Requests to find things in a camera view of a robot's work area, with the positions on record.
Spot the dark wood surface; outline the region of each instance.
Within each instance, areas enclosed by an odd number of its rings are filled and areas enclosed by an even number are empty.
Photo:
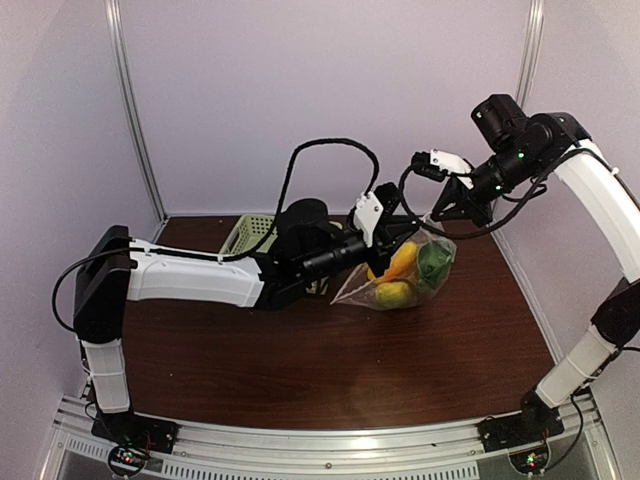
[[[175,218],[160,243],[215,252],[235,221]],[[419,308],[329,306],[339,286],[280,312],[130,302],[136,410],[268,428],[428,424],[515,410],[552,365],[490,236],[458,242],[448,282]]]

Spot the vent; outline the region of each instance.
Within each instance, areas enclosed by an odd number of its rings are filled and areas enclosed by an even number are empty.
[[[238,475],[227,473],[219,469],[199,467],[192,464],[184,464],[165,460],[162,474],[165,478],[174,480],[299,480],[302,476],[269,475],[259,473]],[[479,480],[478,466],[475,462],[466,462],[444,468],[429,468],[414,471],[404,475],[395,476],[368,476],[368,475],[331,475],[340,480]]]
[[[69,440],[67,449],[85,457],[95,458],[96,460],[106,460],[109,454],[109,449],[99,443],[73,437]]]

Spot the plastic bag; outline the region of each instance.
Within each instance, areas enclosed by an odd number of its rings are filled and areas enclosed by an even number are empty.
[[[374,310],[420,305],[431,300],[449,278],[455,253],[451,240],[420,229],[396,251],[382,277],[374,278],[366,263],[356,267],[331,304]]]

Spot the wall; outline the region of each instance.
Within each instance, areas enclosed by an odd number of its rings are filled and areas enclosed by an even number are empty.
[[[75,339],[51,315],[55,279],[108,225],[148,237],[156,224],[102,2],[5,0],[0,43],[0,478],[22,480],[61,395],[83,381]]]
[[[640,17],[637,2],[546,2],[540,63],[527,112],[567,111],[640,193]],[[566,353],[620,278],[603,235],[558,181],[503,229]],[[627,354],[594,392],[627,479],[640,457],[640,356]]]
[[[527,1],[123,2],[142,124],[167,210],[272,212],[294,147],[349,136],[397,181],[416,150],[484,160],[469,115],[514,93]],[[347,211],[370,165],[305,152],[291,195]],[[417,206],[441,185],[409,185]]]

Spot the basket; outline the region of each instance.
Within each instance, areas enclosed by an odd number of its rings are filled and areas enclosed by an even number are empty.
[[[220,253],[223,255],[237,255],[253,248],[262,237],[269,231],[269,227],[273,223],[273,215],[243,215],[231,230],[231,233],[225,240]],[[342,228],[338,222],[331,222],[333,225]],[[258,249],[259,253],[267,253],[271,244],[277,237],[277,233],[273,232],[266,242]],[[317,292],[319,285],[322,285],[322,291]],[[308,293],[324,295],[327,286],[327,279],[323,278],[314,282]]]

